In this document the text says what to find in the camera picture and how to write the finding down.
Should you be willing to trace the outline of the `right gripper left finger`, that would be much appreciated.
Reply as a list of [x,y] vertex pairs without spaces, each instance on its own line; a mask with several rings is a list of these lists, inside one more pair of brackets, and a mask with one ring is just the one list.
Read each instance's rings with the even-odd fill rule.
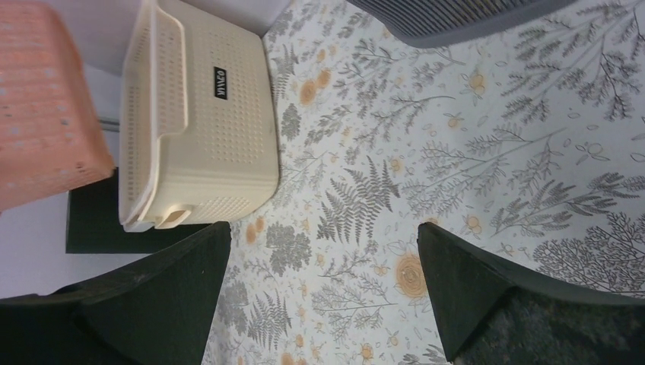
[[106,274],[1,301],[3,364],[199,364],[230,256],[218,222]]

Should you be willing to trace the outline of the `pink plastic basket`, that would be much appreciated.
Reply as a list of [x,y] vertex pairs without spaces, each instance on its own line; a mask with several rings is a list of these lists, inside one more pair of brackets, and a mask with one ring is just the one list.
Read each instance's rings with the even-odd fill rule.
[[1,210],[86,186],[115,164],[81,57],[47,3],[1,3]]

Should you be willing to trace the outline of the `black round waste bin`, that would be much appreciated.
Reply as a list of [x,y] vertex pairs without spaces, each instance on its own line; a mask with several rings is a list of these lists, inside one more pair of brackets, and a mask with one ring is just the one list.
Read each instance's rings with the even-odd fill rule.
[[180,225],[169,230],[124,231],[118,217],[119,171],[68,194],[65,252],[68,254],[151,254],[206,228]]

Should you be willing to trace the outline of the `grey ribbed waste bin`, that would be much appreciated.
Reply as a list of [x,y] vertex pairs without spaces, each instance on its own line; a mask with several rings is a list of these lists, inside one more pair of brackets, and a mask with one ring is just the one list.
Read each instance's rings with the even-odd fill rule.
[[572,0],[354,0],[403,43],[450,46],[503,32],[551,14]]

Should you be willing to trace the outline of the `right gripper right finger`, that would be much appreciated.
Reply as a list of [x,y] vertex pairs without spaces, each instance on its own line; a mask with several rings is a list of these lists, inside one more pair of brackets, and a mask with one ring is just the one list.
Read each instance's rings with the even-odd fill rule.
[[642,364],[644,301],[569,284],[432,223],[418,252],[454,364]]

